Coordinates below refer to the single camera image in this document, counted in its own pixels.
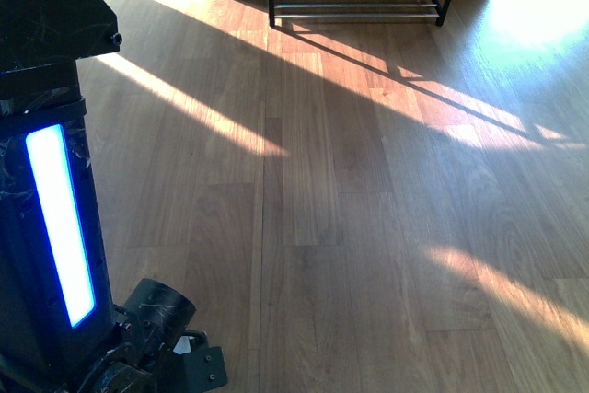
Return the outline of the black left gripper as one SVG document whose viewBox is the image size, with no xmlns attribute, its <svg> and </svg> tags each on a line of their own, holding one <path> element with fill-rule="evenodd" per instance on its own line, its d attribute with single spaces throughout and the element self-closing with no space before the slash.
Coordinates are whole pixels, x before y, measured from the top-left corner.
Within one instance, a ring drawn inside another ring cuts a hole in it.
<svg viewBox="0 0 589 393">
<path fill-rule="evenodd" d="M 143 279 L 122 306 L 107 348 L 76 381 L 76 392 L 174 392 L 174 349 L 196 312 L 175 289 Z"/>
</svg>

